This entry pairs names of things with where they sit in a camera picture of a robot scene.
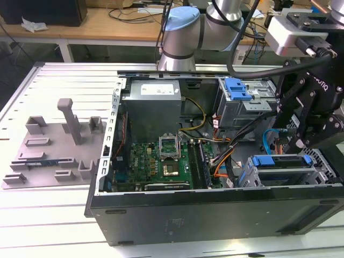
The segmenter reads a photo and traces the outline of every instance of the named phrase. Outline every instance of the gray plastic peg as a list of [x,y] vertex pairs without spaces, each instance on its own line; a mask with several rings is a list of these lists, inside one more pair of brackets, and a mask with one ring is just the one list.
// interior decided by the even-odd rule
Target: gray plastic peg
[[70,98],[60,98],[58,102],[58,110],[63,112],[64,118],[66,119],[67,126],[73,137],[75,145],[81,145],[82,138],[80,134],[80,124],[78,120],[74,117],[71,106],[73,101]]

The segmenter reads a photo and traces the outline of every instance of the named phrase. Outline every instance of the motherboard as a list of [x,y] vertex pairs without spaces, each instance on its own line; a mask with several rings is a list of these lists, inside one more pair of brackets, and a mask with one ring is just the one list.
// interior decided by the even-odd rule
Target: motherboard
[[[166,157],[163,153],[178,156]],[[115,173],[114,185],[117,191],[207,188],[211,185],[209,164],[213,157],[209,143],[132,143],[128,171]]]

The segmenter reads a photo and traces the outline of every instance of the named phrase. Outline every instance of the desk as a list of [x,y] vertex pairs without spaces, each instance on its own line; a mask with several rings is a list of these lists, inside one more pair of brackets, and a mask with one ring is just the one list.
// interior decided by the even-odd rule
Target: desk
[[[264,0],[258,5],[258,9],[263,13],[269,11],[269,1]],[[138,18],[146,16],[146,13],[134,12],[123,16],[125,19]],[[263,19],[256,19],[255,22],[263,26]],[[88,14],[80,27],[66,27],[48,25],[49,30],[31,33],[26,31],[20,25],[4,25],[7,32],[14,37],[17,42],[48,43],[58,44],[62,53],[64,62],[74,62],[69,45],[115,45],[115,46],[155,46],[156,37],[159,34],[160,24],[144,23],[129,24],[117,21],[108,16],[105,8],[89,8]],[[11,42],[12,40],[0,30],[0,41]],[[252,39],[244,37],[238,47],[236,59],[237,64],[241,64],[245,52]]]
[[[197,70],[226,71],[222,65],[196,67]],[[23,140],[28,116],[43,114],[47,123],[63,121],[62,114],[51,112],[56,110],[58,98],[73,99],[73,112],[80,122],[88,121],[90,116],[101,116],[106,121],[113,89],[105,88],[102,82],[114,82],[119,69],[152,70],[154,66],[47,63],[43,67],[34,67],[0,112],[0,178],[9,170],[9,163]],[[264,67],[235,66],[235,69],[252,71]],[[60,84],[49,84],[51,81]],[[39,94],[40,88],[45,89],[44,95]],[[95,95],[99,88],[102,88],[102,94]],[[113,258],[248,257],[247,253],[260,253],[270,258],[344,256],[343,211],[307,235],[110,247],[95,219],[83,215],[87,194],[88,185],[0,189],[0,257],[48,255],[61,258],[76,253],[82,258],[102,254]]]

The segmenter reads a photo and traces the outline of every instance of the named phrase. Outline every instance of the blue tab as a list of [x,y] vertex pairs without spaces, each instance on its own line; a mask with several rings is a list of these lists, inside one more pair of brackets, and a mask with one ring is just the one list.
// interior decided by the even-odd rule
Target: blue tab
[[243,180],[243,178],[244,178],[245,176],[246,176],[246,171],[244,170],[244,171],[242,172],[242,174],[241,174],[239,180],[238,180],[238,184],[241,183],[241,181]]
[[253,165],[255,166],[274,166],[275,162],[270,155],[260,155],[252,157]]
[[246,86],[237,78],[225,78],[225,85],[230,92],[232,101],[250,101],[252,96],[246,91]]
[[308,165],[313,164],[313,160],[309,155],[303,155],[303,159],[306,161]]

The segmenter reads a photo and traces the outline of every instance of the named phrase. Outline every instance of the metal slotted tabletop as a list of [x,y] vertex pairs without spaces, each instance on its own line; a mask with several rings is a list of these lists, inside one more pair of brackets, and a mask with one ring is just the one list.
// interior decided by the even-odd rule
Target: metal slotted tabletop
[[[264,67],[242,66],[240,70]],[[59,98],[72,98],[80,122],[106,121],[117,70],[150,64],[46,63],[34,67],[0,112],[0,177],[10,171],[29,116],[64,122]],[[198,66],[225,71],[225,66]],[[307,235],[110,247],[95,219],[84,216],[88,185],[0,190],[0,257],[343,257],[344,212]]]

